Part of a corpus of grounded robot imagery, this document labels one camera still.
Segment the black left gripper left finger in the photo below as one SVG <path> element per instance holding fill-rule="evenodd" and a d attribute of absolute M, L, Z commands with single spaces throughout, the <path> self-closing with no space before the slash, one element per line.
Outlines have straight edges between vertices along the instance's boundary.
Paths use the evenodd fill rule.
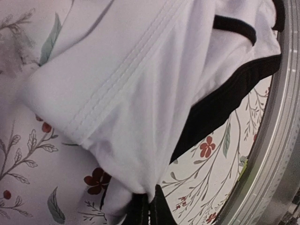
<path fill-rule="evenodd" d="M 146 194 L 133 194 L 127 215 L 122 225 L 148 225 L 149 203 Z"/>

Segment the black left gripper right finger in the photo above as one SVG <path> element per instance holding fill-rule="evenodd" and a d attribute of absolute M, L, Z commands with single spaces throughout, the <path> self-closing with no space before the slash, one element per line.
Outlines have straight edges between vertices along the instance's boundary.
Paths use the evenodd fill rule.
<path fill-rule="evenodd" d="M 155 197 L 150 203 L 150 224 L 176 225 L 176 221 L 174 220 L 160 185 L 156 185 Z"/>

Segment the white underwear with black trim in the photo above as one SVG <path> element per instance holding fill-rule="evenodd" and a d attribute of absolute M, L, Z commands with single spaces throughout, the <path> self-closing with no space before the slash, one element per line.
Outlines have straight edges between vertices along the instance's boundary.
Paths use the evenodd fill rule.
<path fill-rule="evenodd" d="M 150 218 L 169 164 L 278 71 L 284 25 L 281 0 L 75 0 L 22 100 L 109 176 L 108 224 L 133 194 Z"/>

